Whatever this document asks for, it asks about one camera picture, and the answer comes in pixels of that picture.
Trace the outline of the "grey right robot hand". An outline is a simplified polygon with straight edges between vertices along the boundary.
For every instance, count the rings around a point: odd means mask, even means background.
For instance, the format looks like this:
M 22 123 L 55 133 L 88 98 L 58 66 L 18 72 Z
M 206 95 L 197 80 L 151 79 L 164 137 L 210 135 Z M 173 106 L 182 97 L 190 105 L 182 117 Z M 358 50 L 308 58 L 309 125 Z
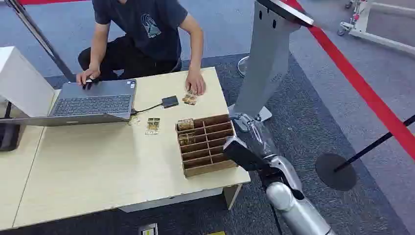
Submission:
M 263 122 L 244 113 L 231 114 L 230 119 L 242 121 L 251 137 L 250 150 L 263 162 L 270 163 L 279 156 L 273 136 Z

